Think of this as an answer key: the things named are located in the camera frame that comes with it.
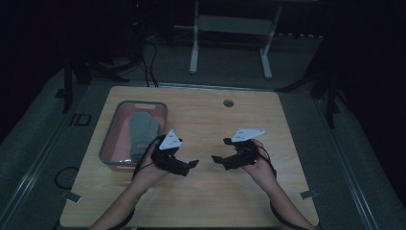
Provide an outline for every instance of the plastic container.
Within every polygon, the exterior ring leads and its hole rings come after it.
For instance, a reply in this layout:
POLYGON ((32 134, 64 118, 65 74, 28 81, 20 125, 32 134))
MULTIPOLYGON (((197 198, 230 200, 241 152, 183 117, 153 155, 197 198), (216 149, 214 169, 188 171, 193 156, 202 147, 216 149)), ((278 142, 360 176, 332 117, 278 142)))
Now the plastic container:
POLYGON ((100 160, 112 171, 133 172, 135 169, 136 163, 132 163, 129 156, 131 150, 129 120, 132 114, 139 111, 146 111, 152 118, 158 120, 158 135, 165 133, 168 108, 164 103, 141 101, 120 103, 117 106, 99 154, 100 160))

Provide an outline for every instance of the wooden table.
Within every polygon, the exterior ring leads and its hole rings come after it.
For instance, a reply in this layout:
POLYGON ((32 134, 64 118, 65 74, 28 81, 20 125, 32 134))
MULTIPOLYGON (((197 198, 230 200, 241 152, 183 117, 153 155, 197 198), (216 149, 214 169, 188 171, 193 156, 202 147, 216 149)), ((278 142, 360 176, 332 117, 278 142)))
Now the wooden table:
POLYGON ((277 226, 266 194, 241 169, 225 171, 212 155, 235 154, 222 139, 239 127, 264 128, 258 137, 278 171, 278 180, 299 210, 314 225, 318 216, 277 94, 272 92, 113 87, 60 218, 66 227, 90 226, 122 192, 131 173, 113 172, 99 159, 102 141, 117 105, 125 100, 163 102, 169 108, 167 131, 174 129, 183 146, 176 157, 199 159, 188 176, 170 174, 146 193, 128 224, 136 227, 266 227, 277 226), (224 100, 233 100, 226 107, 224 100))

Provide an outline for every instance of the towel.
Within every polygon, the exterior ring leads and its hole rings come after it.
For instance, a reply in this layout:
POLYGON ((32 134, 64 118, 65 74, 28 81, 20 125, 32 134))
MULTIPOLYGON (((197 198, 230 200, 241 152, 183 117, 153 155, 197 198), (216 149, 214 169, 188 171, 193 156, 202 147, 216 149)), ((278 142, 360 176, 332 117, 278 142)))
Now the towel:
POLYGON ((145 111, 135 112, 129 121, 131 151, 129 156, 133 163, 143 157, 149 143, 158 135, 159 122, 145 111))

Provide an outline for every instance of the table leg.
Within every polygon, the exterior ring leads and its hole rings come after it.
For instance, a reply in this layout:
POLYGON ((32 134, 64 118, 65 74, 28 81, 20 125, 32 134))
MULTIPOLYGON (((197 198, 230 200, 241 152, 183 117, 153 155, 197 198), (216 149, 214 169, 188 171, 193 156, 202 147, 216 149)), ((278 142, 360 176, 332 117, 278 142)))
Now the table leg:
POLYGON ((64 106, 63 106, 63 114, 68 113, 69 108, 72 105, 73 95, 72 95, 72 64, 71 64, 71 57, 67 55, 64 60, 64 89, 63 89, 63 97, 64 97, 64 106))
POLYGON ((271 67, 269 66, 268 52, 269 52, 269 48, 271 46, 272 38, 274 37, 275 31, 277 29, 277 25, 278 25, 279 18, 281 16, 281 12, 282 12, 282 7, 278 7, 274 20, 273 20, 273 23, 271 24, 271 26, 269 28, 269 33, 268 33, 268 37, 266 39, 266 44, 263 48, 261 48, 259 50, 260 60, 262 62, 263 75, 268 80, 272 79, 271 67))
POLYGON ((193 27, 193 47, 192 47, 192 58, 191 67, 189 72, 195 74, 197 72, 197 61, 199 59, 199 1, 194 1, 194 27, 193 27))

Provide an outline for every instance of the white metal frame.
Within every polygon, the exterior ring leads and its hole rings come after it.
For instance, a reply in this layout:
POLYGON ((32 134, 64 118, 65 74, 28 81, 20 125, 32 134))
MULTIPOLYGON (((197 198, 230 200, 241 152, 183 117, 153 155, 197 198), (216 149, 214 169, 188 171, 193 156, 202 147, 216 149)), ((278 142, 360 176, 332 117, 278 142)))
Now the white metal frame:
POLYGON ((199 31, 214 31, 239 33, 249 35, 266 35, 266 43, 259 50, 260 60, 262 62, 263 75, 266 79, 272 78, 271 67, 269 65, 268 53, 272 38, 281 16, 282 7, 278 7, 273 20, 261 20, 250 18, 223 17, 199 14, 199 0, 194 1, 194 26, 193 26, 193 47, 192 58, 189 72, 197 72, 197 62, 199 59, 199 31))

